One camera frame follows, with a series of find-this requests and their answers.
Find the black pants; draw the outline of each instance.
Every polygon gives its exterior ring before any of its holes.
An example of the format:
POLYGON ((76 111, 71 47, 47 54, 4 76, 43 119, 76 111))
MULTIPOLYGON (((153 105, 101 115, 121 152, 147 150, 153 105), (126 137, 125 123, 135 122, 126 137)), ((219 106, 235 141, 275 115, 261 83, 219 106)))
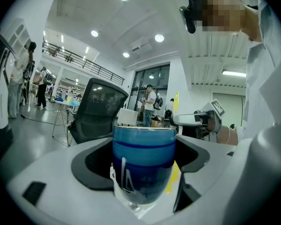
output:
POLYGON ((41 84, 38 86, 38 98, 37 98, 38 106, 43 104, 43 107, 46 107, 46 98, 45 98, 46 88, 47 88, 46 84, 41 84))

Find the cardboard box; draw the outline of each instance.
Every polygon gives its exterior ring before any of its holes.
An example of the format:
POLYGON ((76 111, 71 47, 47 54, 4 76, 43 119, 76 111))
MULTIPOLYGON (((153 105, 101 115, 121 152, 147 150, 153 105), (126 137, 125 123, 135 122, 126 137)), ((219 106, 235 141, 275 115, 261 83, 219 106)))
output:
POLYGON ((154 121, 154 120, 151 120, 151 127, 152 128, 157 128, 158 127, 158 121, 154 121))

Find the cup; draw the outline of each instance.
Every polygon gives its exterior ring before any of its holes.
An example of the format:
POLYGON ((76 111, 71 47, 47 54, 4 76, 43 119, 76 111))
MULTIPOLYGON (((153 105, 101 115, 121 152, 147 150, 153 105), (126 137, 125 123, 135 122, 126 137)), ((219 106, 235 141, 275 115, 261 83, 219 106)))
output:
POLYGON ((174 128, 114 127, 114 175, 128 201, 148 204, 162 194, 174 164, 175 147, 174 128))

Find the blue striped cup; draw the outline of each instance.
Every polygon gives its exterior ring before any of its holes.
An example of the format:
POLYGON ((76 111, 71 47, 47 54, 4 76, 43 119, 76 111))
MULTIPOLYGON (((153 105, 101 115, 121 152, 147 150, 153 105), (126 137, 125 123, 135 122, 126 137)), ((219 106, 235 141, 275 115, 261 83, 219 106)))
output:
POLYGON ((174 164, 175 146, 174 128, 114 128, 113 168, 128 201, 148 204, 162 194, 174 164))

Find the balcony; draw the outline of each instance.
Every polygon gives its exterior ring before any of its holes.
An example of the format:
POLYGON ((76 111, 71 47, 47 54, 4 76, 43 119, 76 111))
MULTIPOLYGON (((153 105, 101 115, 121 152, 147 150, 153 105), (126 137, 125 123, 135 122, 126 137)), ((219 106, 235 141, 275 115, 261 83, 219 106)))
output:
POLYGON ((116 84, 123 85, 124 78, 114 74, 113 72, 101 67, 94 62, 84 59, 82 56, 79 56, 71 51, 62 49, 61 47, 50 43, 43 42, 42 52, 83 68, 99 77, 110 80, 116 84))

